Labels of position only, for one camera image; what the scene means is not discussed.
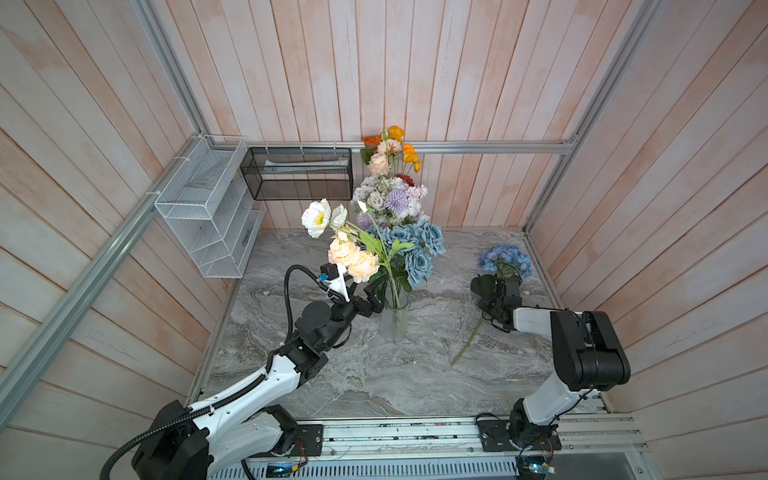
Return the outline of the blue hydrangea stem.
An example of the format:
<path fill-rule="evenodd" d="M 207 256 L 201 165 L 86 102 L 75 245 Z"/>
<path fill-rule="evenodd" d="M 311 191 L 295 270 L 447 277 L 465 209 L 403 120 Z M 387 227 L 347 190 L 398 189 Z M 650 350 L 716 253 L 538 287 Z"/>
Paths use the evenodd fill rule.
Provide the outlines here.
<path fill-rule="evenodd" d="M 479 259 L 479 266 L 483 270 L 482 275 L 495 275 L 502 278 L 517 275 L 522 281 L 531 275 L 530 257 L 524 254 L 518 247 L 511 245 L 497 245 L 482 252 Z M 479 308 L 479 277 L 473 278 L 470 283 L 471 292 L 477 297 L 477 306 Z M 478 334 L 480 327 L 484 322 L 481 312 L 481 319 L 472 330 L 468 340 L 463 345 L 458 354 L 451 360 L 450 365 L 456 365 L 462 356 L 470 348 L 474 338 Z"/>

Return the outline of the clear glass vase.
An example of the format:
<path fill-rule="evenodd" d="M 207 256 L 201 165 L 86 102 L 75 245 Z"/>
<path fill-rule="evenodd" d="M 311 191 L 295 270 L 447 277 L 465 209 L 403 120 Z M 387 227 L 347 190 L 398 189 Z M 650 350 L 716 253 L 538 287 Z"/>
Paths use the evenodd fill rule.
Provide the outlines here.
<path fill-rule="evenodd" d="M 381 312 L 382 335 L 393 342 L 405 339 L 409 317 L 408 293 L 399 290 L 397 296 L 388 289 L 385 294 L 384 308 Z"/>

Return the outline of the cream rose spray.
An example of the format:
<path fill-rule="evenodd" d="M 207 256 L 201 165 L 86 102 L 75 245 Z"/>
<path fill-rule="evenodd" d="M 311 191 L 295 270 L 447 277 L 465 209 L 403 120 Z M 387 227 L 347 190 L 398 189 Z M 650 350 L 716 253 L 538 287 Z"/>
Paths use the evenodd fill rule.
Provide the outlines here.
<path fill-rule="evenodd" d="M 362 250 L 358 243 L 343 231 L 338 231 L 330 244 L 328 260 L 332 264 L 345 267 L 355 283 L 369 281 L 380 269 L 378 256 L 368 250 Z"/>

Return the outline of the dusty blue rose bunch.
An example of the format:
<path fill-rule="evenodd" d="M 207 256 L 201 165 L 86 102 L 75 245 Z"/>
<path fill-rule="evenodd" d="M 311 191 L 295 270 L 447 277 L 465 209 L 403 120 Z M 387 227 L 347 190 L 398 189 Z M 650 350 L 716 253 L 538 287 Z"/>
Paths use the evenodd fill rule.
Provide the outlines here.
<path fill-rule="evenodd" d="M 428 220 L 394 227 L 371 227 L 369 232 L 388 251 L 392 290 L 411 292 L 433 272 L 433 261 L 446 253 L 442 229 Z"/>

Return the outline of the lilac pompom flower spray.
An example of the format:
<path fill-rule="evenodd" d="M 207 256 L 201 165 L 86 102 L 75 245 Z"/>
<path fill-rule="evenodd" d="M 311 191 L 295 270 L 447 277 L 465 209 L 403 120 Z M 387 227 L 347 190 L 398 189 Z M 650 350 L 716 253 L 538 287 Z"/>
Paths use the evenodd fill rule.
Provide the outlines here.
<path fill-rule="evenodd" d="M 352 197 L 357 225 L 368 230 L 374 224 L 393 227 L 412 223 L 416 218 L 406 214 L 408 187 L 397 177 L 366 177 Z"/>

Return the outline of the red gerbera stem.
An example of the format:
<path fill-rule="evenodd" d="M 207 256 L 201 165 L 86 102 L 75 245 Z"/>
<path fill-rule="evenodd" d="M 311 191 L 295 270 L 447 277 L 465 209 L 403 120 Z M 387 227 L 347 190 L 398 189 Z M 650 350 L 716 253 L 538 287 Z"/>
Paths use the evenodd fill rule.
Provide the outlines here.
<path fill-rule="evenodd" d="M 403 182 L 405 182 L 405 183 L 406 183 L 406 184 L 407 184 L 409 187 L 414 187 L 414 186 L 415 186 L 414 180 L 413 180 L 413 179 L 412 179 L 410 176 L 408 176 L 408 175 L 404 175 L 404 174 L 398 174 L 398 175 L 397 175 L 397 178 L 401 179 L 401 180 L 402 180 Z"/>

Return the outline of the peach rose spray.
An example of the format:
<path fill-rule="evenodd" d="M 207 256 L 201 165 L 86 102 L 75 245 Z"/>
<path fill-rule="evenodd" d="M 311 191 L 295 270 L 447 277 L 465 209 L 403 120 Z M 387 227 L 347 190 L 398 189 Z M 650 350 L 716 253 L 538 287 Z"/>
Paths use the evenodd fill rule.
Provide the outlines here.
<path fill-rule="evenodd" d="M 386 177 L 389 176 L 392 171 L 392 164 L 386 152 L 387 134 L 385 133 L 385 130 L 383 130 L 379 135 L 381 136 L 382 141 L 377 149 L 366 150 L 363 143 L 363 148 L 360 151 L 362 162 L 368 168 L 372 177 Z"/>

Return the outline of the orange gerbera stem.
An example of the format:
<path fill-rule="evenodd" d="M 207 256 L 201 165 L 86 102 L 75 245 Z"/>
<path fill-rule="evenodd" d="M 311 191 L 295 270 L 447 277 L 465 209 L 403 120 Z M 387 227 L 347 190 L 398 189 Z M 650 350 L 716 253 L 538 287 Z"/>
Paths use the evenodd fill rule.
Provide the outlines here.
<path fill-rule="evenodd" d="M 374 150 L 378 148 L 378 145 L 381 143 L 382 138 L 380 135 L 368 136 L 368 137 L 363 137 L 362 141 L 364 143 L 364 148 L 366 150 Z"/>

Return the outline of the pale pink hydrangea stem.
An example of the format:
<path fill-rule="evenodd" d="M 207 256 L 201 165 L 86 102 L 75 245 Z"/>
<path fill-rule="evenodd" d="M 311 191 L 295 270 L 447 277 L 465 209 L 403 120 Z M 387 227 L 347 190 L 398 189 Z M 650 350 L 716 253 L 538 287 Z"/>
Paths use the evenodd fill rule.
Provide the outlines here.
<path fill-rule="evenodd" d="M 406 214 L 414 218 L 423 216 L 423 203 L 428 195 L 427 187 L 425 185 L 408 187 L 405 194 L 408 200 Z"/>

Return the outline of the yellow poppy spray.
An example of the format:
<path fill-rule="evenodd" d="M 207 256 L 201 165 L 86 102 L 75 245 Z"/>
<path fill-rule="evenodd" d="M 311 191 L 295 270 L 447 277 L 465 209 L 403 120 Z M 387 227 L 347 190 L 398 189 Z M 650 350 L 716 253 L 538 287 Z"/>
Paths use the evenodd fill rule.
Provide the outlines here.
<path fill-rule="evenodd" d="M 392 164 L 395 175 L 409 175 L 419 173 L 423 167 L 423 160 L 413 145 L 405 142 L 405 131 L 396 125 L 385 130 L 387 134 L 386 152 Z"/>

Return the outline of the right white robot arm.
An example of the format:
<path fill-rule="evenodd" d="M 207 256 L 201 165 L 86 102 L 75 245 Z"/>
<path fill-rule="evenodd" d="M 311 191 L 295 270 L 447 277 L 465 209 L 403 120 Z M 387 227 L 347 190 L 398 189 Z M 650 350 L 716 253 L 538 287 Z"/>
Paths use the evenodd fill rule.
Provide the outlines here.
<path fill-rule="evenodd" d="M 470 284 L 481 312 L 504 331 L 551 341 L 554 372 L 534 393 L 516 402 L 512 417 L 518 427 L 551 428 L 584 396 L 629 381 L 630 363 L 606 313 L 526 307 L 519 287 L 517 277 L 488 274 Z"/>

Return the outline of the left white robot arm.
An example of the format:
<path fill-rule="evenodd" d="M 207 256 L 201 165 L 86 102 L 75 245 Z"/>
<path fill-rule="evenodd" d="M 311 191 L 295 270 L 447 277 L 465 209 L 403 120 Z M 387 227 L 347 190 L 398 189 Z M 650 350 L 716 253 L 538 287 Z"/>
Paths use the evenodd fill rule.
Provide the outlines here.
<path fill-rule="evenodd" d="M 149 429 L 110 460 L 132 453 L 131 466 L 141 479 L 206 479 L 255 454 L 299 454 L 297 423 L 278 399 L 320 372 L 328 351 L 343 344 L 356 317 L 383 308 L 383 299 L 373 293 L 310 303 L 298 319 L 289 321 L 290 334 L 264 367 L 189 406 L 178 401 L 165 405 Z"/>

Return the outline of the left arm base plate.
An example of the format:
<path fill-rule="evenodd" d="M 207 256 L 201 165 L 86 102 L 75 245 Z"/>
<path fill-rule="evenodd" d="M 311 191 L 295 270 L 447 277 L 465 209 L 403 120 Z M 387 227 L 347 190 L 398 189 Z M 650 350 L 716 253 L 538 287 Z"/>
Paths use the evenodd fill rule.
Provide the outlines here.
<path fill-rule="evenodd" d="M 324 426 L 321 423 L 298 424 L 283 433 L 266 457 L 279 456 L 320 456 L 324 440 Z"/>

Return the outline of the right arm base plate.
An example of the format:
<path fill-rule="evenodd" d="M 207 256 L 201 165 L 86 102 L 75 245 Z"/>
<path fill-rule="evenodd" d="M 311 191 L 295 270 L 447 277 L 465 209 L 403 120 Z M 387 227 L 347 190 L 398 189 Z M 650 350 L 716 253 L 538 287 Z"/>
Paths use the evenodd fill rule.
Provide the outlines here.
<path fill-rule="evenodd" d="M 555 424 L 535 425 L 516 411 L 513 411 L 512 419 L 501 419 L 487 413 L 479 414 L 475 417 L 475 426 L 484 452 L 551 452 L 562 449 Z"/>

